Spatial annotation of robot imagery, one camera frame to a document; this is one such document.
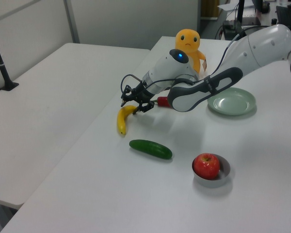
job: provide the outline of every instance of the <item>cucumber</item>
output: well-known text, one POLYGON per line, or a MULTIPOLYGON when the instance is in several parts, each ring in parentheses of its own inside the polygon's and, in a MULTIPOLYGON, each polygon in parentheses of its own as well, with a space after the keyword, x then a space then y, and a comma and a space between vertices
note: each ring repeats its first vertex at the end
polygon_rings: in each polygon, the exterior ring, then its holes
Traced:
POLYGON ((171 150, 166 146, 148 140, 131 140, 129 142, 129 146, 135 150, 153 155, 161 159, 171 159, 171 157, 173 156, 171 150))

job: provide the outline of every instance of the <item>apple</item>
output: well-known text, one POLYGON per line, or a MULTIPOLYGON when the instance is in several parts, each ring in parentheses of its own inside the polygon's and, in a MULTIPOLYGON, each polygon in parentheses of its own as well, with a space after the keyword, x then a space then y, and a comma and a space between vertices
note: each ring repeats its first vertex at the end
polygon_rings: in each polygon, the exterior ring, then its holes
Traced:
POLYGON ((203 153, 194 159, 193 170, 201 178, 213 180, 219 173, 220 163, 214 154, 203 153))

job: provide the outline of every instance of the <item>white robot arm segment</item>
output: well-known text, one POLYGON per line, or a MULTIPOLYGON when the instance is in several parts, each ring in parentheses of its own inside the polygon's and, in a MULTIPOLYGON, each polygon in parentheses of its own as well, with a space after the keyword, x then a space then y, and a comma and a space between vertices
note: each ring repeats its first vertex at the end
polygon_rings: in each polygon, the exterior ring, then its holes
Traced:
POLYGON ((171 50, 132 89, 126 86, 122 100, 134 100, 145 112, 154 106, 150 100, 168 87, 169 104, 177 111, 187 112, 200 102, 231 87, 250 72, 275 61, 287 60, 291 70, 291 31, 278 24, 259 30, 232 44, 220 67, 203 80, 189 65, 187 55, 171 50))

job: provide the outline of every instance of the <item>white wall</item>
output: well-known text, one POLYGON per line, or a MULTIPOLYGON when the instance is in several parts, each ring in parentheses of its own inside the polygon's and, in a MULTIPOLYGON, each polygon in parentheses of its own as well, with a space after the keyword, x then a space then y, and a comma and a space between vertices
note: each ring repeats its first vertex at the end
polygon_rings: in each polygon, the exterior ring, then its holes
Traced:
POLYGON ((161 36, 197 30, 200 0, 67 0, 80 43, 151 49, 161 36))
POLYGON ((0 0, 0 20, 39 0, 0 0))
POLYGON ((63 0, 41 0, 0 20, 0 53, 11 80, 69 42, 63 0))

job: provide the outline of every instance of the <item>banana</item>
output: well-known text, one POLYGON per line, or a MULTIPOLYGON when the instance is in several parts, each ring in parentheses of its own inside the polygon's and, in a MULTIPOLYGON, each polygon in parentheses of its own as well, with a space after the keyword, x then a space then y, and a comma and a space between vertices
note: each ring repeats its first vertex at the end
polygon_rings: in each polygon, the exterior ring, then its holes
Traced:
POLYGON ((133 105, 127 105, 120 109, 120 111, 117 114, 117 129, 118 131, 126 135, 126 124, 125 119, 132 114, 137 107, 133 105))

